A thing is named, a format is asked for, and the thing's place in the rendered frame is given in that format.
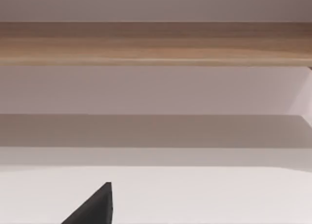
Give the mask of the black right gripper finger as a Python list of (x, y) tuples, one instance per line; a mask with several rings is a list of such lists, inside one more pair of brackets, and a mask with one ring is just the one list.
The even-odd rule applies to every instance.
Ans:
[(112, 224), (112, 183), (106, 182), (61, 224)]

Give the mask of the wooden board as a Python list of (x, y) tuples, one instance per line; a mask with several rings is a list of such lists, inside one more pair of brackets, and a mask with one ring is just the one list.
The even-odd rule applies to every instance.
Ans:
[(0, 65), (312, 67), (312, 22), (0, 22)]

